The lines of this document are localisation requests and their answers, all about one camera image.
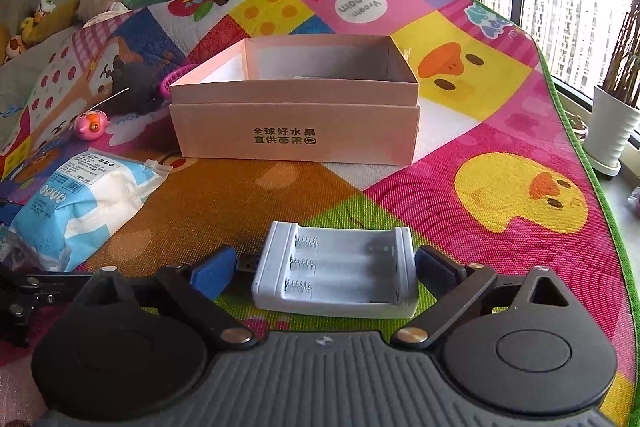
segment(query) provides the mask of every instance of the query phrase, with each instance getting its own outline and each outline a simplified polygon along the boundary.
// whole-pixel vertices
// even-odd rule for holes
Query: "pink toy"
[[[162,82],[160,82],[160,86],[158,87],[158,89],[160,90],[160,94],[164,96],[166,100],[169,100],[171,98],[171,91],[169,90],[169,86],[171,86],[171,84],[178,80],[178,78],[184,76],[185,74],[189,73],[189,71],[197,68],[198,66],[199,64],[187,64],[169,73],[166,77],[164,77]]]
[[[74,122],[74,133],[81,140],[95,140],[107,130],[109,120],[102,111],[87,111]]]

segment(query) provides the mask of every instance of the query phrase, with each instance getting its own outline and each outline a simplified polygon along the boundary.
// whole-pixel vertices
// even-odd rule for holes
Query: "package of wipes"
[[[59,167],[20,209],[12,241],[42,269],[71,271],[136,215],[170,170],[89,149]]]

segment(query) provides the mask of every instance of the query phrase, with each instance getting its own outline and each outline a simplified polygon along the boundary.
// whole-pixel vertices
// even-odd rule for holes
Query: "white flower pot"
[[[596,170],[609,175],[620,171],[618,160],[639,121],[640,110],[596,87],[587,138],[582,144]]]

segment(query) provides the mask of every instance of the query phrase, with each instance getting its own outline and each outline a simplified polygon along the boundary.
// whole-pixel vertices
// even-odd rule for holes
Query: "green mat border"
[[[498,12],[492,10],[485,4],[481,3],[479,0],[470,0],[472,2],[478,3],[480,6],[485,8],[488,12],[501,17],[502,19],[506,19],[506,17],[500,15]],[[633,318],[634,324],[634,340],[636,341],[635,352],[636,352],[636,381],[633,382],[634,385],[634,399],[631,406],[631,411],[629,413],[629,421],[627,423],[628,427],[640,427],[640,389],[638,386],[638,378],[640,377],[640,359],[638,354],[638,346],[640,346],[640,331],[639,331],[639,322],[640,322],[640,300],[638,299],[638,288],[636,287],[636,281],[634,279],[633,271],[631,270],[631,261],[629,261],[628,253],[626,253],[625,244],[622,241],[622,237],[620,235],[620,230],[618,230],[618,225],[616,224],[616,220],[613,217],[613,213],[611,212],[611,208],[609,207],[609,202],[602,191],[602,186],[600,185],[600,181],[596,178],[596,174],[587,159],[582,146],[578,142],[577,137],[574,134],[574,131],[571,128],[571,124],[569,123],[569,119],[567,118],[564,108],[562,107],[562,103],[560,102],[560,97],[558,95],[558,91],[556,90],[556,85],[551,78],[551,74],[549,73],[549,68],[546,64],[546,59],[540,52],[540,48],[537,42],[529,35],[526,31],[524,31],[520,26],[516,26],[523,33],[528,35],[531,39],[531,42],[536,47],[538,51],[538,58],[540,60],[540,64],[542,64],[543,74],[546,80],[546,87],[549,89],[549,94],[551,95],[551,99],[554,102],[554,106],[556,107],[556,111],[560,116],[560,120],[562,122],[562,126],[564,126],[564,131],[569,138],[569,142],[571,142],[572,147],[574,147],[575,153],[580,158],[580,163],[582,163],[582,167],[587,173],[587,177],[591,182],[591,186],[593,187],[594,192],[596,193],[596,197],[598,198],[598,203],[602,209],[602,213],[604,214],[604,218],[607,221],[607,225],[609,225],[609,232],[611,233],[611,237],[613,238],[613,244],[616,247],[616,253],[618,254],[618,260],[620,261],[620,267],[622,268],[622,275],[625,280],[625,288],[626,294],[629,300],[629,308],[631,309],[631,316]]]

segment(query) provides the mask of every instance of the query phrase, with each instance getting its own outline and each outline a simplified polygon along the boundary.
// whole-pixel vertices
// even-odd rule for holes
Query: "white floor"
[[[639,184],[628,171],[620,172],[611,181],[604,179],[600,181],[625,243],[626,253],[631,261],[631,268],[636,280],[636,288],[640,291],[640,217],[633,213],[626,201],[631,191]]]

